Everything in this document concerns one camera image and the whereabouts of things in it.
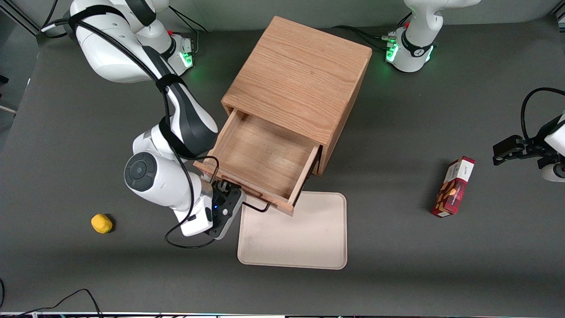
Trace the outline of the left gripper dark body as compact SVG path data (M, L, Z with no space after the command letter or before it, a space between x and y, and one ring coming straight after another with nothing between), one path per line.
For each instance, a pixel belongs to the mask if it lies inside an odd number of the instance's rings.
M557 163L557 151L545 142L545 137L553 132L556 126L557 121L550 121L539 129L537 135L531 138L525 131L525 139L528 142L527 153L533 154L533 157L540 157L537 161L539 169Z

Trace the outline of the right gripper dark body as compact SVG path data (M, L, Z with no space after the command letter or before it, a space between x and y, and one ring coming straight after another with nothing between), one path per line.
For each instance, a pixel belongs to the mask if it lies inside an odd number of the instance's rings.
M241 211L245 199L230 201L230 192L222 193L219 185L214 185L212 189L212 227L207 230L207 235L212 239L220 240L225 237L234 218Z

